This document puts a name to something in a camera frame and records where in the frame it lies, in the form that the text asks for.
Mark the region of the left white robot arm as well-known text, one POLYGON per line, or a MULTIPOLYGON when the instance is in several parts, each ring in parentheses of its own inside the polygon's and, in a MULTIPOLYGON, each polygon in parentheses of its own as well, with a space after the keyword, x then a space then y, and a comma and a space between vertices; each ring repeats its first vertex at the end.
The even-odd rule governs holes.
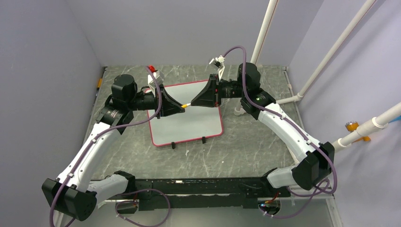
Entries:
POLYGON ((122 74, 114 79, 112 93, 93 126, 93 129, 71 163, 54 180, 46 179, 42 191, 50 205, 51 226, 56 211, 72 220, 86 220, 96 205, 116 195, 131 198, 137 191, 136 179, 124 171, 93 183, 92 176, 111 145, 133 126, 135 111, 153 110, 160 118, 184 113, 185 105, 173 99, 163 86, 159 72, 149 75, 150 92, 140 90, 132 75, 122 74))

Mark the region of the red-framed whiteboard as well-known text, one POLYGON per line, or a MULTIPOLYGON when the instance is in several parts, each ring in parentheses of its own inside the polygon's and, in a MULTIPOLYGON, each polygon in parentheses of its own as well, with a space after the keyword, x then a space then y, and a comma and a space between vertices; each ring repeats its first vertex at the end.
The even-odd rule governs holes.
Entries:
MULTIPOLYGON (((188 104, 205 87, 207 80, 165 87, 167 93, 181 104, 188 104)), ((202 138, 220 136, 224 132, 221 110, 218 107, 187 107, 184 113, 149 121, 152 143, 156 147, 202 138)))

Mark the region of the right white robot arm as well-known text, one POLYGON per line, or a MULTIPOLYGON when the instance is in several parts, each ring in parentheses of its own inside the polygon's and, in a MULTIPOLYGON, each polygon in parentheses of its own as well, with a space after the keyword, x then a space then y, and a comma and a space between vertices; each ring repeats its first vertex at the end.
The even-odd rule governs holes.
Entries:
POLYGON ((261 74, 252 63, 240 64, 237 80, 224 80, 224 64, 212 61, 218 69, 211 74, 206 86, 191 101, 192 106, 218 107, 222 99, 240 98, 245 112, 270 128, 294 153, 298 164, 275 168, 265 174, 261 192, 274 195, 280 187, 298 185, 310 190, 332 173, 334 146, 321 143, 301 129, 277 104, 276 100, 261 88, 261 74))

